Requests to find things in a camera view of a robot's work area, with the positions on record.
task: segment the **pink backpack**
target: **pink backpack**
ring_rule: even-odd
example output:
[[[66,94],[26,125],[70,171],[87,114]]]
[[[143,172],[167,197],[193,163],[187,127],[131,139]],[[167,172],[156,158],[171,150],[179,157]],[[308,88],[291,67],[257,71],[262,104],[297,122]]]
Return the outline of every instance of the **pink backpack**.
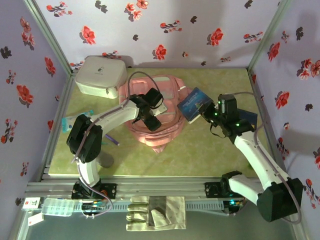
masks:
[[[132,124],[133,120],[125,124],[133,133],[133,136],[141,143],[153,148],[156,153],[162,152],[167,143],[172,141],[184,128],[185,118],[177,105],[191,92],[184,82],[172,75],[157,75],[152,77],[163,95],[163,103],[167,111],[156,116],[161,122],[161,127],[156,131],[150,131],[142,121]],[[130,94],[146,94],[155,84],[148,77],[134,78],[130,81]],[[119,88],[119,102],[122,103],[128,97],[128,85]]]

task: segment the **gray cable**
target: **gray cable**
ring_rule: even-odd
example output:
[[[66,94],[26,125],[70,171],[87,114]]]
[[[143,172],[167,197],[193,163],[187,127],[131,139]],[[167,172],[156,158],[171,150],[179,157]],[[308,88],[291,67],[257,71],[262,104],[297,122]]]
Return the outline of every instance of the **gray cable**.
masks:
[[[233,93],[233,95],[240,95],[240,94],[249,94],[249,95],[252,95],[254,96],[254,98],[257,99],[258,101],[258,98],[256,97],[256,95],[253,93],[253,92],[249,92],[249,91],[241,91],[241,92],[236,92],[236,93]],[[265,106],[262,104],[263,106],[263,112],[266,113],[266,109],[265,109]],[[265,121],[264,121],[264,118],[262,117],[262,123],[261,125],[254,131],[254,144],[256,145],[258,151],[263,155],[263,157],[265,158],[265,160],[267,161],[267,163],[270,165],[270,167],[272,168],[272,170],[274,171],[274,173],[279,177],[279,179],[281,180],[281,182],[284,184],[284,186],[286,187],[286,189],[288,190],[293,202],[294,202],[294,205],[296,207],[296,210],[297,210],[297,213],[298,213],[298,219],[296,221],[291,221],[291,220],[288,220],[286,218],[282,218],[285,222],[287,223],[290,223],[290,224],[299,224],[301,222],[301,219],[302,219],[302,213],[301,213],[301,209],[300,209],[300,206],[299,206],[299,203],[298,203],[298,200],[296,198],[296,196],[294,195],[294,193],[292,192],[291,188],[289,187],[289,185],[287,184],[286,180],[280,175],[279,171],[277,170],[277,168],[272,164],[272,162],[269,160],[269,158],[267,157],[267,155],[264,153],[264,151],[261,149],[259,143],[258,143],[258,131],[260,129],[262,129],[262,127],[264,126],[265,124]]]
[[[144,74],[144,75],[146,75],[148,78],[151,79],[151,81],[154,83],[156,89],[160,92],[157,83],[155,82],[155,80],[154,80],[150,75],[148,75],[147,73],[145,73],[145,72],[143,72],[143,71],[135,71],[134,73],[132,73],[132,74],[129,76],[129,78],[128,78],[128,83],[127,83],[127,87],[128,87],[128,97],[126,98],[125,102],[124,102],[120,107],[118,107],[118,108],[116,108],[116,109],[114,109],[114,110],[108,111],[108,112],[106,112],[105,114],[101,115],[100,117],[98,117],[96,120],[94,120],[94,121],[90,124],[90,126],[88,127],[88,129],[85,131],[85,133],[84,133],[84,135],[83,135],[83,138],[82,138],[82,141],[81,141],[81,143],[80,143],[80,145],[79,145],[79,147],[78,147],[78,149],[77,149],[77,151],[76,151],[76,153],[75,153],[75,155],[74,155],[74,157],[73,157],[73,159],[72,159],[72,161],[71,161],[71,163],[73,163],[74,161],[77,161],[77,170],[78,170],[78,173],[79,173],[79,178],[80,178],[80,180],[83,182],[83,184],[84,184],[88,189],[90,189],[91,191],[93,191],[93,192],[95,192],[96,194],[99,194],[100,196],[102,196],[102,197],[104,197],[105,199],[107,199],[107,200],[109,201],[109,203],[110,203],[110,207],[109,207],[108,209],[104,210],[103,212],[100,212],[100,213],[91,215],[91,216],[90,216],[90,215],[85,215],[85,214],[82,212],[82,214],[85,215],[87,218],[92,218],[92,219],[94,219],[95,217],[98,217],[98,216],[100,216],[100,215],[102,215],[102,214],[107,213],[108,211],[110,211],[110,210],[112,209],[113,203],[112,203],[111,199],[110,199],[108,196],[106,196],[106,195],[103,194],[102,192],[99,192],[99,191],[93,189],[93,188],[84,180],[83,175],[81,174],[81,171],[80,171],[80,166],[79,166],[80,163],[79,163],[79,158],[78,158],[78,156],[79,156],[79,153],[80,153],[82,147],[83,147],[84,144],[85,144],[85,140],[86,140],[86,138],[87,138],[87,136],[88,136],[88,134],[89,134],[89,132],[90,132],[90,129],[91,129],[98,121],[104,119],[106,116],[108,116],[108,115],[110,115],[110,114],[112,114],[112,113],[115,113],[115,112],[118,111],[118,110],[121,110],[123,107],[125,107],[125,106],[128,104],[128,102],[129,102],[129,100],[130,100],[130,80],[132,79],[132,77],[133,77],[135,74]]]

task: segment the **floral wallpaper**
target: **floral wallpaper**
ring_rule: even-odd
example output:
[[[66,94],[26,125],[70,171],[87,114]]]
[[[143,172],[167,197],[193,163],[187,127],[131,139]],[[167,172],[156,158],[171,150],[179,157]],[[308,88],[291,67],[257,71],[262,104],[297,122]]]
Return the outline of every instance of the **floral wallpaper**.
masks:
[[[0,239],[42,160],[67,74],[21,0],[0,3]]]
[[[277,140],[274,149],[289,175],[303,183],[303,226],[311,240],[320,236],[318,9],[318,0],[292,1],[252,71]]]
[[[35,2],[72,69],[89,55],[122,59],[127,67],[247,67],[279,5],[279,0]]]

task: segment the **purple pen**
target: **purple pen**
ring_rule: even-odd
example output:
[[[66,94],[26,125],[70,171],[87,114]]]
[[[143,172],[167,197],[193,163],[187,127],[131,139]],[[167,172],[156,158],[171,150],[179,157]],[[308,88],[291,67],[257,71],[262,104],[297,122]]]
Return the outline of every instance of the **purple pen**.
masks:
[[[109,136],[108,134],[106,134],[105,137],[106,137],[107,139],[109,139],[111,142],[113,142],[115,145],[117,145],[117,146],[120,145],[119,142],[117,142],[114,138],[112,138],[112,137]]]

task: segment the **glove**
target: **glove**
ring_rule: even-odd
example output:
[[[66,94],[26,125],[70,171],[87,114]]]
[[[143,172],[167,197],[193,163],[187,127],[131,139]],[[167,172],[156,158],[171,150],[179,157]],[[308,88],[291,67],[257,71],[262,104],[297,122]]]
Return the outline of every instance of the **glove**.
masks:
[[[133,196],[127,208],[127,231],[186,229],[186,206],[182,196]]]

